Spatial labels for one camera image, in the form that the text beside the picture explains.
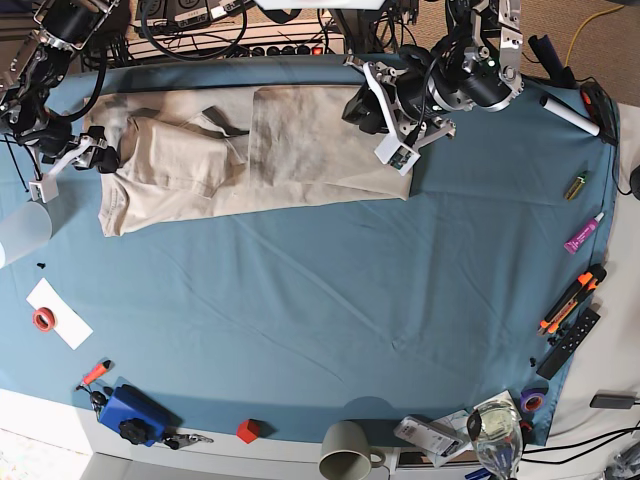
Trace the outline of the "beige T-shirt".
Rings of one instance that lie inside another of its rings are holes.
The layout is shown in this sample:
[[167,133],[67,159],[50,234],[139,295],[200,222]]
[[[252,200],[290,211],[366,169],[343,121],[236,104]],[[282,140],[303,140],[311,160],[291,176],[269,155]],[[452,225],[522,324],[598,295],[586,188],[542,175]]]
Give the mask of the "beige T-shirt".
[[99,98],[87,118],[120,161],[101,179],[107,237],[164,222],[407,199],[380,137],[342,119],[352,86],[280,85]]

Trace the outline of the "frosted plastic cup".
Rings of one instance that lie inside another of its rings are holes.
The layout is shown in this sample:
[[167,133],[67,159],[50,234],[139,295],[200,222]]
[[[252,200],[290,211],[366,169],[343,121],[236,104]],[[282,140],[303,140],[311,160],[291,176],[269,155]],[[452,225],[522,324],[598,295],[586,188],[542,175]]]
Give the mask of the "frosted plastic cup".
[[53,225],[48,210],[29,201],[1,221],[1,267],[30,255],[52,237]]

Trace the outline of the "white power strip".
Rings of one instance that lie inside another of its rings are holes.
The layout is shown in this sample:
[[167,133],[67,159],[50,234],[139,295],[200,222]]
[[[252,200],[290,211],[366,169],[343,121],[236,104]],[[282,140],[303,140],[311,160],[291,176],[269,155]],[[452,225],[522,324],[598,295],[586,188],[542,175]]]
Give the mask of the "white power strip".
[[[223,22],[207,29],[157,35],[155,39],[172,53],[195,56],[230,46],[240,30],[240,25]],[[302,49],[302,55],[320,55],[325,51],[329,54],[344,54],[345,40],[341,33],[333,30],[333,26],[322,27],[313,19],[296,20],[284,25],[255,23],[247,26],[244,36],[231,55],[251,56],[255,49],[258,49],[259,54],[265,55],[268,49],[274,51],[276,48],[293,54],[298,54],[299,49]]]

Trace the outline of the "white paper sheet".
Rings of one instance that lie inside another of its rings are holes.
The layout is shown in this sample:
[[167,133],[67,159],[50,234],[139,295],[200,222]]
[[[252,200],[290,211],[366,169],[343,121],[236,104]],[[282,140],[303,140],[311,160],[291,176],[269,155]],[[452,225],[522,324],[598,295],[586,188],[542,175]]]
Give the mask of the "white paper sheet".
[[52,331],[72,350],[76,350],[93,333],[92,328],[62,300],[45,278],[36,284],[26,300],[34,311],[47,307],[54,313],[57,325]]

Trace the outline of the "red tape roll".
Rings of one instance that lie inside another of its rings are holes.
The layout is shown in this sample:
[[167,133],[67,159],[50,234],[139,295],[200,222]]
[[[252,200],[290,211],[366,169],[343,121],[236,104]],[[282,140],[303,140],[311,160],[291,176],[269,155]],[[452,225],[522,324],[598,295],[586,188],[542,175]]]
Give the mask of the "red tape roll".
[[54,330],[57,325],[54,313],[47,307],[38,308],[33,312],[32,323],[43,333]]

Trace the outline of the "orange marker pen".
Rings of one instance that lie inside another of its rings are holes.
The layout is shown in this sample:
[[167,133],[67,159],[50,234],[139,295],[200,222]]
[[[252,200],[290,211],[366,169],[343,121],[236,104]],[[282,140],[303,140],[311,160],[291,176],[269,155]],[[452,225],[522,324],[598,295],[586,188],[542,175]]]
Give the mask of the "orange marker pen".
[[90,385],[111,369],[112,361],[107,359],[98,363],[89,373],[83,376],[76,390],[88,390]]

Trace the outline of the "yellow green battery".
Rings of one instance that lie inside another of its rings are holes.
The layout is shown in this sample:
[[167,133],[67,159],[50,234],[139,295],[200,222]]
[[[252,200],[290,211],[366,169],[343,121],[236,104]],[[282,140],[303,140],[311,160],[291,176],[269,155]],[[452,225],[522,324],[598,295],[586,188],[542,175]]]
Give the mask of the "yellow green battery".
[[566,192],[564,194],[564,198],[567,201],[573,200],[579,194],[579,192],[584,187],[584,185],[586,184],[587,178],[588,178],[588,172],[587,171],[583,171],[580,174],[578,174],[575,177],[575,179],[572,181],[572,183],[569,185],[568,189],[566,190]]

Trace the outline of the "black orange tool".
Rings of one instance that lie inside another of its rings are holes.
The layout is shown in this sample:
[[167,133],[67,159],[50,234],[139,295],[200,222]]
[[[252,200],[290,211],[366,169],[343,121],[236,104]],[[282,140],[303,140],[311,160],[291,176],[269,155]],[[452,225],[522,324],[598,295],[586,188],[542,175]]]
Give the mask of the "black orange tool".
[[608,94],[596,81],[580,85],[580,94],[591,121],[599,127],[597,136],[612,146],[618,145],[615,115]]

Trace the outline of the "blue box with knob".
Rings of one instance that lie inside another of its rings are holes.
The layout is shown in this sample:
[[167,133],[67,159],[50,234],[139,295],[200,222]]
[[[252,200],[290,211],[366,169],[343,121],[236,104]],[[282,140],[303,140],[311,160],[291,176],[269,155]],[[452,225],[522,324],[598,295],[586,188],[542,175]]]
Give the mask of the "blue box with knob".
[[122,384],[101,408],[98,422],[132,445],[151,447],[164,441],[171,414],[136,387]]

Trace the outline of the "orange black utility knife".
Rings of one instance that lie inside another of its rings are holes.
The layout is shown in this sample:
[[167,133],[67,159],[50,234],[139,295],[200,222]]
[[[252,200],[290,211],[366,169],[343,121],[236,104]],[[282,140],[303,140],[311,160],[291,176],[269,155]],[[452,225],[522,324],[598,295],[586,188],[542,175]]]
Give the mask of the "orange black utility knife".
[[542,319],[538,335],[555,334],[569,314],[598,288],[606,276],[606,269],[599,263],[591,265],[579,275]]

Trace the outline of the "key bunch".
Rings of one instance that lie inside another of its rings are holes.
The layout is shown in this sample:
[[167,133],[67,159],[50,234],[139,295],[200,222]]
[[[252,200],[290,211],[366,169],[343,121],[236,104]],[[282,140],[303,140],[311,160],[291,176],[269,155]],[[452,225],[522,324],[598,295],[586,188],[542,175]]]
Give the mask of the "key bunch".
[[163,437],[163,443],[172,450],[179,450],[197,443],[213,443],[214,440],[200,434],[173,433]]

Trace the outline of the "black remote control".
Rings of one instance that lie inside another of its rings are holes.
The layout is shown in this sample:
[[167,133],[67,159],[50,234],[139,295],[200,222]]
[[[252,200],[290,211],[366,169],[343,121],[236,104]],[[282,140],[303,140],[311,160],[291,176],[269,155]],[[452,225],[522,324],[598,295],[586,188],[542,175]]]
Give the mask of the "black remote control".
[[567,333],[554,344],[538,366],[536,374],[545,380],[551,380],[583,343],[600,318],[596,311],[586,308]]

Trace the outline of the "purple tape roll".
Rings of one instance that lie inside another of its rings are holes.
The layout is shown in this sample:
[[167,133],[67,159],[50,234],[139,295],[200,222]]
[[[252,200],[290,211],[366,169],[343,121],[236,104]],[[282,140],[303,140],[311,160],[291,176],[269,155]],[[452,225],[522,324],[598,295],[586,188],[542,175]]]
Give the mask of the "purple tape roll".
[[546,401],[547,387],[528,387],[520,395],[520,409],[525,413],[540,410]]

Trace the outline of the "clear wine glass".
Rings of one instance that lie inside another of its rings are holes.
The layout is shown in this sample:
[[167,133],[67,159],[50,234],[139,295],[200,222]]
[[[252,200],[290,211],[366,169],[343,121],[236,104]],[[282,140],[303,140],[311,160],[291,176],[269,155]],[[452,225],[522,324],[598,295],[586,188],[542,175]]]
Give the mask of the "clear wine glass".
[[524,442],[520,416],[511,401],[487,400],[474,408],[467,431],[481,465],[496,479],[515,479]]

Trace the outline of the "black power adapter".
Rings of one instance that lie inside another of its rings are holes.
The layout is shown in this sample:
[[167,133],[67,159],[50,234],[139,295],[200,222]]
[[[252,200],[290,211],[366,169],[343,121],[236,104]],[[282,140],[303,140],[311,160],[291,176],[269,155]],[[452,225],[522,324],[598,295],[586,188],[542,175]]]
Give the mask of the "black power adapter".
[[629,410],[638,402],[635,392],[598,391],[589,403],[592,409]]

